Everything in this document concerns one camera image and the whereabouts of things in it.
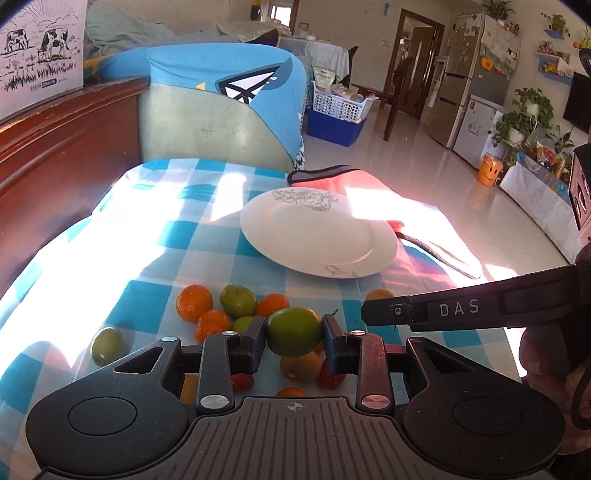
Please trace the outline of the person's right hand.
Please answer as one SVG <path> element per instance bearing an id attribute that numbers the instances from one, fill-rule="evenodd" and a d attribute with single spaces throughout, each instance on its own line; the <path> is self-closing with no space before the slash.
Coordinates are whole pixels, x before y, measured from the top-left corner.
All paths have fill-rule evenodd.
<path id="1" fill-rule="evenodd" d="M 566 372 L 568 355 L 557 325 L 527 328 L 521 338 L 519 360 L 528 385 L 554 401 L 564 414 L 565 437 L 560 454 L 578 454 L 590 449 L 590 432 L 573 425 L 570 412 L 575 389 L 586 368 L 587 357 L 576 369 Z"/>

